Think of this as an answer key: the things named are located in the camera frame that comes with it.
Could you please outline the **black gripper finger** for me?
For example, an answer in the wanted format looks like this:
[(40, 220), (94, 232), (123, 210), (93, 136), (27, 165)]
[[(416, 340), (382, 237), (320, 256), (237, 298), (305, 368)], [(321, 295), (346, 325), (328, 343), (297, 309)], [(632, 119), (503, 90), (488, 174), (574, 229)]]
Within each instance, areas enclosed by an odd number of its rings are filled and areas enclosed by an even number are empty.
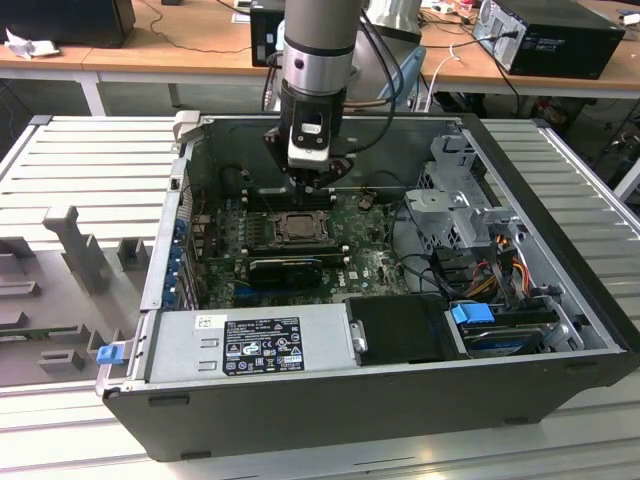
[(329, 163), (329, 168), (323, 172), (312, 171), (306, 177), (306, 192), (321, 190), (331, 186), (345, 177), (353, 168), (352, 158), (336, 158)]
[(273, 127), (263, 135), (263, 142), (274, 160), (278, 170), (296, 193), (306, 193), (307, 174), (305, 170), (290, 166), (288, 163), (288, 143), (280, 135), (278, 127)]

